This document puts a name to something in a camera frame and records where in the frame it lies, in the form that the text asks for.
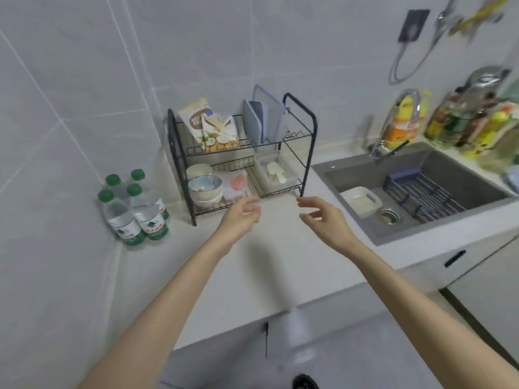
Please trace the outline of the blue sink drain rack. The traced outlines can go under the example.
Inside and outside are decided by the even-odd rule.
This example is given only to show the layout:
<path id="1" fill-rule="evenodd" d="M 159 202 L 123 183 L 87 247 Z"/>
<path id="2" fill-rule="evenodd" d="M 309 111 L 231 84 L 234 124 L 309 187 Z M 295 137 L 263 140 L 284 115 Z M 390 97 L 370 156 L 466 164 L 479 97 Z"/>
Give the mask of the blue sink drain rack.
<path id="1" fill-rule="evenodd" d="M 420 223 L 433 222 L 465 211 L 453 195 L 425 176 L 420 167 L 388 174 L 382 188 Z"/>

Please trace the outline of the yellow-orange dish soap bottle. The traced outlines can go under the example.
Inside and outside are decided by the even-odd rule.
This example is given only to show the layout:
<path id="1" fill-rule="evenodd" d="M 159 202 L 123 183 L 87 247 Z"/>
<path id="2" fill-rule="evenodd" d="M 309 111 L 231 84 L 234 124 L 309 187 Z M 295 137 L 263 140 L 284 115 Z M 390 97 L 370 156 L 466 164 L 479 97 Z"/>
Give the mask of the yellow-orange dish soap bottle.
<path id="1" fill-rule="evenodd" d="M 408 145 L 414 143 L 422 129 L 425 116 L 427 115 L 430 96 L 431 91 L 429 90 L 420 92 L 420 112 L 418 121 L 415 123 L 412 122 L 412 114 L 415 110 L 412 96 L 408 95 L 396 103 L 393 107 L 395 113 L 393 116 L 389 117 L 384 132 L 382 133 L 382 145 L 384 148 L 393 150 L 405 142 L 408 142 Z"/>

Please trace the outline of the person's right hand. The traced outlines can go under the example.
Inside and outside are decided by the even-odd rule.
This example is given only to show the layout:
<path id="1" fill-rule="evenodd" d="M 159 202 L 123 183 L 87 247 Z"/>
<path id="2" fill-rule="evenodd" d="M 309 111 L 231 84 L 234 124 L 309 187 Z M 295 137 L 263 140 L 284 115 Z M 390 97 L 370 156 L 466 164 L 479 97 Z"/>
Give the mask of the person's right hand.
<path id="1" fill-rule="evenodd" d="M 308 226 L 327 246 L 341 255 L 351 258 L 356 248 L 361 245 L 342 211 L 317 196 L 298 197 L 297 205 L 303 209 L 315 209 L 311 213 L 322 213 L 321 225 Z"/>

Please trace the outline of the person's left forearm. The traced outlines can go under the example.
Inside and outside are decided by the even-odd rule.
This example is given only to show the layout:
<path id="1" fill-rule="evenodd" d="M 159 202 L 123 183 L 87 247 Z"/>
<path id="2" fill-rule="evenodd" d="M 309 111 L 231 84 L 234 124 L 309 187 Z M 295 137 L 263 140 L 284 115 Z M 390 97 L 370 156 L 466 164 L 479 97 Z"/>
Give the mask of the person's left forearm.
<path id="1" fill-rule="evenodd" d="M 196 250 L 76 389 L 154 389 L 202 291 L 233 245 L 212 236 Z"/>

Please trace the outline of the beige bowl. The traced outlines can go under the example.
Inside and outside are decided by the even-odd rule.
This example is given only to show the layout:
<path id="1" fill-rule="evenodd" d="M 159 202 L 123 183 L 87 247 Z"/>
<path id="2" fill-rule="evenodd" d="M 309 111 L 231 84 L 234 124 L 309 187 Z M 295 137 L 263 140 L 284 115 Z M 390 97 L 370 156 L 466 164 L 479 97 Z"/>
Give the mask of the beige bowl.
<path id="1" fill-rule="evenodd" d="M 191 181 L 200 176 L 210 175 L 212 175 L 212 167 L 208 164 L 198 163 L 191 165 L 186 169 L 186 178 L 188 181 Z"/>

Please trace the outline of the chrome faucet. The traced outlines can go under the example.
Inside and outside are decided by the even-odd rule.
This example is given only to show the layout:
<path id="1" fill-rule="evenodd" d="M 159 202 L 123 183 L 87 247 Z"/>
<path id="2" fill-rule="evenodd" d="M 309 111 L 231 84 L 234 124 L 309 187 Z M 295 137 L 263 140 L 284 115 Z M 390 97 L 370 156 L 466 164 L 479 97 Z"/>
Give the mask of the chrome faucet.
<path id="1" fill-rule="evenodd" d="M 411 144 L 419 127 L 421 105 L 422 97 L 418 89 L 402 91 L 390 107 L 380 137 L 368 146 L 368 155 L 379 161 Z"/>

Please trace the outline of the yellow hanging brush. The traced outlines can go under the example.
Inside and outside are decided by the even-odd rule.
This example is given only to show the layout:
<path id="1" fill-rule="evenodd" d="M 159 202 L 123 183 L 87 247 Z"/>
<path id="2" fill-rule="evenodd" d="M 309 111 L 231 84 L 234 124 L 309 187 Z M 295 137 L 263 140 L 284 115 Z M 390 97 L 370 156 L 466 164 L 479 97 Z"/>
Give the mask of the yellow hanging brush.
<path id="1" fill-rule="evenodd" d="M 487 20 L 492 14 L 497 12 L 498 9 L 500 9 L 509 1 L 510 0 L 486 0 L 483 3 L 483 6 L 471 17 L 466 19 L 463 17 L 457 18 L 455 20 L 455 24 L 448 29 L 448 35 L 453 36 L 458 32 L 462 32 L 474 23 Z"/>

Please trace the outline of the green-capped water bottle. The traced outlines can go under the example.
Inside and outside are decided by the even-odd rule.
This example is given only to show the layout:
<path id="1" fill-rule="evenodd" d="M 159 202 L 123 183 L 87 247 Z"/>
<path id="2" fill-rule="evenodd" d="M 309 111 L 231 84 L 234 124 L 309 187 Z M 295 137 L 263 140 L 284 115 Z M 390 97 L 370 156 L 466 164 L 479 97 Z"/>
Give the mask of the green-capped water bottle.
<path id="1" fill-rule="evenodd" d="M 105 177 L 105 184 L 110 189 L 115 197 L 124 200 L 126 197 L 126 189 L 121 181 L 121 178 L 117 174 L 110 174 Z"/>
<path id="2" fill-rule="evenodd" d="M 97 196 L 105 220 L 123 244 L 135 247 L 146 241 L 145 232 L 122 199 L 116 197 L 111 189 L 102 189 Z"/>
<path id="3" fill-rule="evenodd" d="M 164 201 L 158 193 L 158 190 L 152 180 L 146 176 L 145 171 L 143 169 L 134 169 L 131 171 L 130 175 L 133 182 L 139 184 L 141 187 L 142 199 L 144 199 L 149 204 L 154 203 L 158 205 L 163 219 L 168 220 L 170 215 L 165 207 Z"/>
<path id="4" fill-rule="evenodd" d="M 143 189 L 139 183 L 130 183 L 127 193 L 129 207 L 147 237 L 152 241 L 163 239 L 169 228 L 162 214 L 164 205 L 160 198 Z"/>

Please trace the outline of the metal sink drain strainer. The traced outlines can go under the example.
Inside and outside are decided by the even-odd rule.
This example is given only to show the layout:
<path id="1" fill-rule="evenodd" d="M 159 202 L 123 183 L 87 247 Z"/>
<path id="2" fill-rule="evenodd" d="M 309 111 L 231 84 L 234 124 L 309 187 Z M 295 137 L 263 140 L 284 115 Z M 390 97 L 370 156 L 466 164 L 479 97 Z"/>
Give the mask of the metal sink drain strainer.
<path id="1" fill-rule="evenodd" d="M 377 211 L 376 216 L 388 226 L 394 226 L 402 221 L 399 214 L 392 209 L 380 209 Z"/>

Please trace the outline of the black wall outlet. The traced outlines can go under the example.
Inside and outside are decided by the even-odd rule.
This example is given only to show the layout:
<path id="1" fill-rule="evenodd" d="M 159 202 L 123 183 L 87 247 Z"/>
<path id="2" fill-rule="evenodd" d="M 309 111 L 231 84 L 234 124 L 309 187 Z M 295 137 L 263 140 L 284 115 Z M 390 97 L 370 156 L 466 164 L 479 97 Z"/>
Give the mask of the black wall outlet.
<path id="1" fill-rule="evenodd" d="M 398 43 L 408 44 L 417 41 L 430 12 L 430 9 L 408 10 L 398 37 Z"/>

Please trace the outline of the grey kitchen sink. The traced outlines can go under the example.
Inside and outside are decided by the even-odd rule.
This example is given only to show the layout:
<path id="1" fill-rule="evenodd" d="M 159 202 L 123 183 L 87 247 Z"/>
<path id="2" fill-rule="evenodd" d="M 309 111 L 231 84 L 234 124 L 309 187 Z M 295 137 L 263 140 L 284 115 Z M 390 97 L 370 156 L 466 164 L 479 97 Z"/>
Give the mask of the grey kitchen sink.
<path id="1" fill-rule="evenodd" d="M 418 167 L 425 176 L 453 195 L 465 211 L 433 222 L 420 223 L 383 190 L 388 174 Z M 362 154 L 315 164 L 312 168 L 376 246 L 519 202 L 519 197 L 426 143 L 405 147 L 395 155 L 379 161 L 368 154 Z M 361 220 L 340 196 L 341 192 L 359 186 L 370 189 L 382 200 L 381 209 L 397 212 L 401 223 L 388 226 L 376 214 Z"/>

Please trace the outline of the row of condiment bottles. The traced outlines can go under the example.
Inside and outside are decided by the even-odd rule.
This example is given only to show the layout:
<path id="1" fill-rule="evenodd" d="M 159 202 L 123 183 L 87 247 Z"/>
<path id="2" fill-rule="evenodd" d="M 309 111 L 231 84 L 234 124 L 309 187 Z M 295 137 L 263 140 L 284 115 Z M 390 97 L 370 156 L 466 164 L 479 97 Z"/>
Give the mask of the row of condiment bottles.
<path id="1" fill-rule="evenodd" d="M 424 136 L 454 148 L 477 165 L 504 176 L 519 167 L 519 79 L 499 97 L 490 84 L 466 84 L 448 93 L 432 113 Z"/>

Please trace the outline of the white kitchen cabinet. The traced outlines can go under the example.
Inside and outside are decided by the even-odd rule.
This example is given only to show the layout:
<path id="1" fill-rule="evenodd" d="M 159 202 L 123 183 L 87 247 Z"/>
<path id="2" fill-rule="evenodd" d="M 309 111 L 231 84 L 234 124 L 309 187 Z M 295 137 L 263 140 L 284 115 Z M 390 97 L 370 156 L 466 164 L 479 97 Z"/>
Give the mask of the white kitchen cabinet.
<path id="1" fill-rule="evenodd" d="M 402 269 L 401 275 L 505 357 L 519 362 L 519 236 L 503 235 L 469 248 L 484 260 L 443 290 L 443 258 Z M 320 389 L 440 389 L 384 304 L 366 283 L 295 306 L 309 291 L 335 280 L 359 279 L 305 226 L 284 233 L 244 261 L 246 285 L 282 309 L 175 350 L 160 389 L 290 389 L 306 374 Z M 268 358 L 263 325 L 269 322 Z"/>

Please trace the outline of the grey-blue cutting board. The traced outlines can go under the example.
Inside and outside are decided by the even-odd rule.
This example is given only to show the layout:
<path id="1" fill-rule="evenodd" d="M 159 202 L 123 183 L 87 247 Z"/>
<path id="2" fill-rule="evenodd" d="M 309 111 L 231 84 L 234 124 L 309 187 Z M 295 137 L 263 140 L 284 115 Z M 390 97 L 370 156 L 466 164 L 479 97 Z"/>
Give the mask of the grey-blue cutting board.
<path id="1" fill-rule="evenodd" d="M 267 105 L 259 101 L 244 100 L 242 122 L 248 144 L 257 153 L 264 141 L 264 127 L 267 121 Z"/>

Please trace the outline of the white plastic container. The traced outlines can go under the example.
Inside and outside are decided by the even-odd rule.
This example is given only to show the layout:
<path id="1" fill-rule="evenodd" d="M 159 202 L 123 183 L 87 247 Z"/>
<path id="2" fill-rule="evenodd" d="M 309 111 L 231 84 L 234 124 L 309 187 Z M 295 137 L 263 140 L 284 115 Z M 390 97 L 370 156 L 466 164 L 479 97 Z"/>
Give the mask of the white plastic container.
<path id="1" fill-rule="evenodd" d="M 258 153 L 253 156 L 256 173 L 260 183 L 268 193 L 285 190 L 299 184 L 299 178 L 279 151 Z M 276 170 L 281 173 L 269 172 L 269 164 L 276 163 Z"/>

